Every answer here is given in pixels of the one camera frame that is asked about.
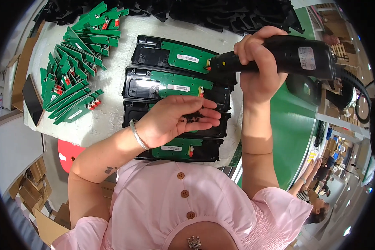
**green circuit board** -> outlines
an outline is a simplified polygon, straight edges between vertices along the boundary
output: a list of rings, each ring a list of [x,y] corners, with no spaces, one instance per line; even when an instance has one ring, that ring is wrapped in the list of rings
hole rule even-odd
[[[165,41],[161,43],[161,49],[169,50],[169,65],[203,74],[209,72],[204,68],[207,65],[207,60],[216,56],[216,54],[203,50]]]

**woman's left hand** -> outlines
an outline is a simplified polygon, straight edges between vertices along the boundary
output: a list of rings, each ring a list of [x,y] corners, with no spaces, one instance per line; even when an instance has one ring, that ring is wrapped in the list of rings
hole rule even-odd
[[[196,96],[168,96],[157,102],[135,124],[136,132],[149,148],[169,143],[178,135],[219,126],[221,114],[213,110],[217,104]],[[188,122],[184,115],[200,112]]]

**white wall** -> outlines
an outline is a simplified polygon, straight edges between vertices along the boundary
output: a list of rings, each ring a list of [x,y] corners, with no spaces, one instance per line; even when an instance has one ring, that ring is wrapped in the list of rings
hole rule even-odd
[[[0,125],[0,194],[43,154],[41,133],[24,125],[23,114]]]

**bracelet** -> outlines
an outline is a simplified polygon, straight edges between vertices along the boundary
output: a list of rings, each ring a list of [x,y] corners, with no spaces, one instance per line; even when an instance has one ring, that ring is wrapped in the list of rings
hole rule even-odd
[[[137,120],[136,119],[132,119],[129,124],[131,126],[131,129],[132,129],[132,133],[133,135],[135,136],[136,138],[136,141],[139,143],[139,145],[144,149],[144,150],[149,150],[150,148],[147,147],[143,141],[140,139],[139,135],[137,134],[136,132],[136,128],[135,128],[135,123],[137,123]]]

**woman's right hand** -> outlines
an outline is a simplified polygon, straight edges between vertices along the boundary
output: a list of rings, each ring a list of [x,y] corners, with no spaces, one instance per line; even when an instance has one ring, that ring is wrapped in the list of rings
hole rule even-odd
[[[246,35],[233,48],[242,65],[255,61],[260,71],[240,74],[240,87],[245,106],[269,102],[286,80],[286,73],[278,74],[273,54],[262,46],[265,38],[274,35],[287,35],[287,33],[277,27],[265,26],[253,35]]]

